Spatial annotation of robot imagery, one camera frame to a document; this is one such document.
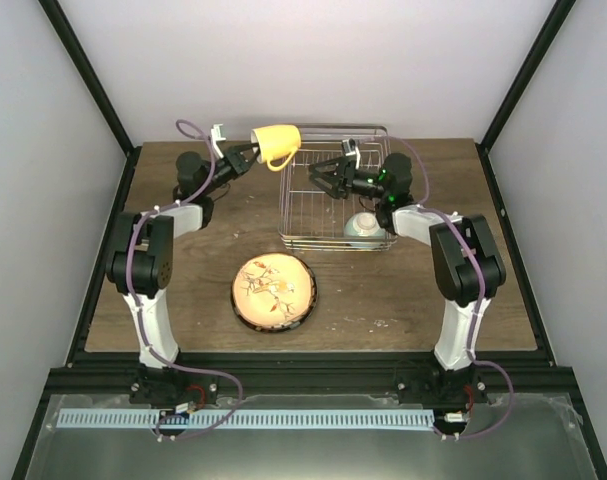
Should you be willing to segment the celadon green bowl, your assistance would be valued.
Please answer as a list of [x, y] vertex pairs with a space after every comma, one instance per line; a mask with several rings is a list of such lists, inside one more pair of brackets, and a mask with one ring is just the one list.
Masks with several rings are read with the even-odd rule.
[[370, 212], [354, 214], [344, 225], [348, 244], [357, 249], [377, 249], [384, 245], [385, 231]]

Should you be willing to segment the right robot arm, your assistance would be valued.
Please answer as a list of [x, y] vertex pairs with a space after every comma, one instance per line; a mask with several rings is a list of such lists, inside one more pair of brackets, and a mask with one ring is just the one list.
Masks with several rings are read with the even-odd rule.
[[308, 174], [311, 183], [334, 199], [357, 195], [373, 200], [379, 227], [430, 247], [445, 303], [433, 365], [423, 373], [430, 396], [451, 402], [472, 382], [483, 315], [506, 281], [486, 218], [447, 215], [415, 201], [411, 159], [402, 153], [388, 155], [377, 172], [359, 169], [356, 156], [344, 154], [309, 166]]

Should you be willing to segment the yellow mug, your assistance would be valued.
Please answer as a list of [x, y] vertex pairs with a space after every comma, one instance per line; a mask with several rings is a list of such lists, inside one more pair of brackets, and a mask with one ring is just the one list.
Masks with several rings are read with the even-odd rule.
[[253, 129], [250, 141], [257, 161], [272, 172], [280, 172], [300, 149], [302, 137], [297, 126], [278, 124]]

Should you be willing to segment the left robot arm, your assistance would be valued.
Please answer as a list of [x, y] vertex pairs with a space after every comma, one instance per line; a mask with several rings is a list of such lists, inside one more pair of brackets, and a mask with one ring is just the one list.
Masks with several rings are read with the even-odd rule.
[[174, 241], [208, 226], [214, 210], [210, 194], [245, 175], [259, 153], [257, 143], [232, 146], [220, 158], [214, 152], [209, 159], [194, 151], [184, 152], [176, 160], [177, 185], [171, 204], [117, 217], [105, 273], [131, 312], [139, 364], [158, 371], [151, 388], [164, 403], [177, 403], [186, 395], [188, 381], [179, 372], [228, 379], [237, 387], [238, 397], [243, 397], [236, 377], [177, 363], [180, 348], [171, 330], [167, 287], [173, 273]]

